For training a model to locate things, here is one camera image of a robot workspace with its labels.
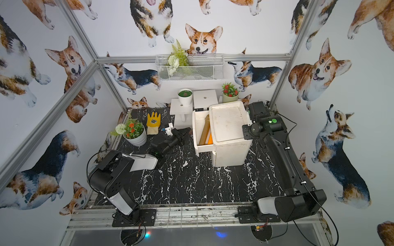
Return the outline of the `white top drawer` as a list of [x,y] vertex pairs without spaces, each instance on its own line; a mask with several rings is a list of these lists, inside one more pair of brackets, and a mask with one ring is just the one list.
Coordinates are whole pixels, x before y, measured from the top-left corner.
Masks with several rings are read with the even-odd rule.
[[206,124],[208,126],[208,129],[210,129],[209,111],[192,112],[193,142],[194,142],[194,149],[197,157],[200,156],[200,153],[210,152],[214,150],[213,144],[210,145],[200,144],[200,140]]

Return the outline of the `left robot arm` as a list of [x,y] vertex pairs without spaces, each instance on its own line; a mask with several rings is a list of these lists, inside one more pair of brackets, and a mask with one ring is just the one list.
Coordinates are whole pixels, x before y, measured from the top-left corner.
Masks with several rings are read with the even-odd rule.
[[159,144],[153,144],[147,154],[124,154],[117,150],[108,150],[108,154],[91,171],[87,172],[87,181],[91,188],[104,195],[116,209],[127,218],[138,219],[140,206],[126,192],[124,186],[129,173],[140,170],[160,168],[164,158],[176,146],[183,146],[191,128],[172,129],[172,137]]

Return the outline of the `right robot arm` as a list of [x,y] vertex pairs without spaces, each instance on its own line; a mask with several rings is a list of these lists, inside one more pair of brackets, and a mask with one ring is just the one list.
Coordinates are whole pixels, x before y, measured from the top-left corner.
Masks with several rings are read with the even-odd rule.
[[326,202],[322,189],[307,177],[289,141],[289,132],[279,115],[274,115],[262,102],[248,106],[251,124],[243,125],[246,140],[255,139],[272,153],[272,160],[282,175],[284,195],[257,200],[258,214],[272,214],[283,222],[315,215]]

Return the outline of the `gold brown microphone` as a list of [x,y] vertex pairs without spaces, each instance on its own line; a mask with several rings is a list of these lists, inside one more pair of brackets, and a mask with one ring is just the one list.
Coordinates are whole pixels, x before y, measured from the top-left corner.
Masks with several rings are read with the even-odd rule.
[[210,118],[209,115],[207,115],[205,117],[205,124],[199,141],[199,146],[206,145],[206,139],[208,137],[209,129],[210,129]]

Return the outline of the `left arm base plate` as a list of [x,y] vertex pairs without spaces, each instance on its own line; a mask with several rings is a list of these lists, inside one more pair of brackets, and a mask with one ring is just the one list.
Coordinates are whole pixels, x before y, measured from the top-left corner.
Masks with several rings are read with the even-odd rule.
[[112,227],[136,227],[140,225],[140,223],[146,227],[154,226],[156,215],[156,209],[137,209],[130,215],[124,215],[116,210],[113,214]]

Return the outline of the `orange microphone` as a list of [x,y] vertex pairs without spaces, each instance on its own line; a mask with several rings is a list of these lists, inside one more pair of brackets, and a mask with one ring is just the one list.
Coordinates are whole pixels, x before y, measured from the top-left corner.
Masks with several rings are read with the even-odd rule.
[[213,139],[212,139],[211,130],[209,131],[209,136],[208,136],[208,142],[207,142],[207,144],[208,144],[208,145],[212,145],[212,144],[213,144]]

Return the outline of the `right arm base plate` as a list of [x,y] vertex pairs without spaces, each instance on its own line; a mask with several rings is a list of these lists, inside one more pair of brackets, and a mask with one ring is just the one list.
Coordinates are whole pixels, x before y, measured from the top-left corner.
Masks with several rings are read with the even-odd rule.
[[277,215],[260,213],[254,206],[238,207],[235,218],[237,218],[241,224],[281,222],[281,219]]

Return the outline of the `white drawer cabinet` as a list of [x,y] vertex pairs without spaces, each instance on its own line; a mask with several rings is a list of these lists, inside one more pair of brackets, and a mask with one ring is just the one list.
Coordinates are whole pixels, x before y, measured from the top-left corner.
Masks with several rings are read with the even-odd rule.
[[243,165],[252,144],[243,134],[242,127],[251,124],[243,103],[212,105],[209,118],[214,147],[212,165],[216,168]]

